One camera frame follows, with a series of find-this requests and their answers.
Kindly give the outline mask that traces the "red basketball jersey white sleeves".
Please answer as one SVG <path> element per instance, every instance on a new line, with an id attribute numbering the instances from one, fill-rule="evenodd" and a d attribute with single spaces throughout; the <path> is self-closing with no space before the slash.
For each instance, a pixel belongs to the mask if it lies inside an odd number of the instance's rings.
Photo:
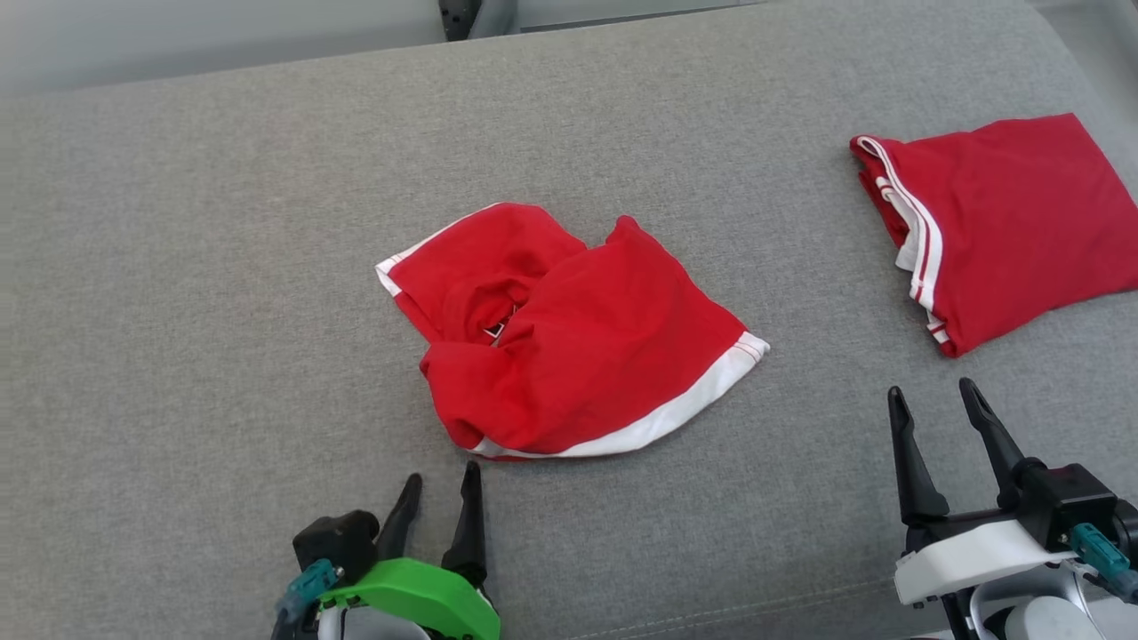
<path id="1" fill-rule="evenodd" d="M 1138 292 L 1138 203 L 1072 113 L 849 148 L 945 356 Z"/>

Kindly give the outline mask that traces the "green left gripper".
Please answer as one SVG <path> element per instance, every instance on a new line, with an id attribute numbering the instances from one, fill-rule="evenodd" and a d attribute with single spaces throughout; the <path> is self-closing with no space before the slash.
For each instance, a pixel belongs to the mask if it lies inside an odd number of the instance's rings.
<path id="1" fill-rule="evenodd" d="M 421 474 L 410 474 L 376 539 L 379 563 L 353 586 L 333 588 L 318 601 L 325 609 L 366 606 L 451 640 L 500 640 L 498 614 L 476 589 L 487 579 L 480 465 L 475 460 L 465 465 L 461 512 L 442 567 L 403 556 L 422 487 Z"/>

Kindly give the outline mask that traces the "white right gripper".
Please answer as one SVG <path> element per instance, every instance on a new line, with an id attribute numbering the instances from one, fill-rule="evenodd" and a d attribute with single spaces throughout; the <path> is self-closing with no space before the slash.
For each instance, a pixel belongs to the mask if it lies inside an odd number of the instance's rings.
<path id="1" fill-rule="evenodd" d="M 1014 470 L 1024 456 L 975 381 L 960 378 L 958 389 L 997 481 L 997 507 L 1014 511 L 1020 499 Z M 887 413 L 900 519 L 907 526 L 943 520 L 950 504 L 935 491 L 898 386 L 887 389 Z M 942 604 L 953 640 L 1085 640 L 1077 552 L 1045 551 L 1015 519 L 902 555 L 894 564 L 894 594 L 902 606 Z"/>

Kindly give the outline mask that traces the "red shorts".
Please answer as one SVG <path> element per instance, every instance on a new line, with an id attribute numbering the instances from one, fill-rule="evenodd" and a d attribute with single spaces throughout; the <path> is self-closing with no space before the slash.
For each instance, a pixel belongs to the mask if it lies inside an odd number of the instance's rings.
<path id="1" fill-rule="evenodd" d="M 496 203 L 376 272 L 428 343 L 444 429 L 489 459 L 646 448 L 769 351 L 630 216 L 588 247 L 544 208 Z"/>

